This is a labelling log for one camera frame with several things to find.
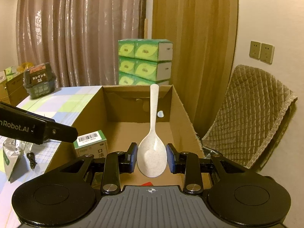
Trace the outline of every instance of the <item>white spoon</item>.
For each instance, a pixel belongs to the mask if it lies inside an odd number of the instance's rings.
[[[158,177],[166,169],[167,152],[164,143],[155,132],[159,86],[150,86],[150,131],[141,141],[137,151],[137,166],[147,177]]]

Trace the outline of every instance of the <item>black basket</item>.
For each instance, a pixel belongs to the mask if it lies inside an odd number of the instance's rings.
[[[54,92],[55,80],[50,63],[43,63],[29,69],[23,74],[23,86],[31,98],[39,98]]]

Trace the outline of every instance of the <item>black circular pad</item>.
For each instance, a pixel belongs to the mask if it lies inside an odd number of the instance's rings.
[[[12,205],[23,223],[63,226],[88,213],[95,199],[93,188],[82,179],[37,177],[16,189]]]
[[[45,185],[37,189],[34,198],[44,205],[55,205],[64,202],[69,197],[69,189],[61,185]]]
[[[227,174],[208,193],[208,204],[222,219],[237,225],[267,226],[288,213],[289,193],[256,173]]]
[[[238,187],[234,191],[234,197],[240,203],[248,206],[258,206],[269,200],[268,191],[253,185]]]

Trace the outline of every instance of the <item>open cardboard box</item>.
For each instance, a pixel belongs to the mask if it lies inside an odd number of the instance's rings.
[[[75,120],[73,126],[83,135],[101,129],[108,140],[108,152],[127,151],[132,142],[138,145],[150,129],[150,87],[149,86],[104,86],[89,101]],[[199,141],[189,117],[173,86],[159,88],[158,111],[164,117],[157,117],[156,133],[166,145],[172,143],[178,152],[189,151],[200,158]],[[72,144],[62,142],[47,171],[75,158]],[[120,175],[121,188],[124,185],[180,185],[183,174],[171,174],[169,167],[156,178],[142,175],[137,166],[132,174]],[[208,174],[203,174],[204,188],[209,187]]]
[[[4,103],[16,106],[28,95],[23,86],[23,74],[19,74],[9,81],[5,79],[0,84],[0,101]]]

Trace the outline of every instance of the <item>quilted chair cushion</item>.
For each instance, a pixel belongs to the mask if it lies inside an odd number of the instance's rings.
[[[234,69],[224,102],[202,139],[226,158],[251,168],[276,134],[297,96],[270,73],[249,66]]]

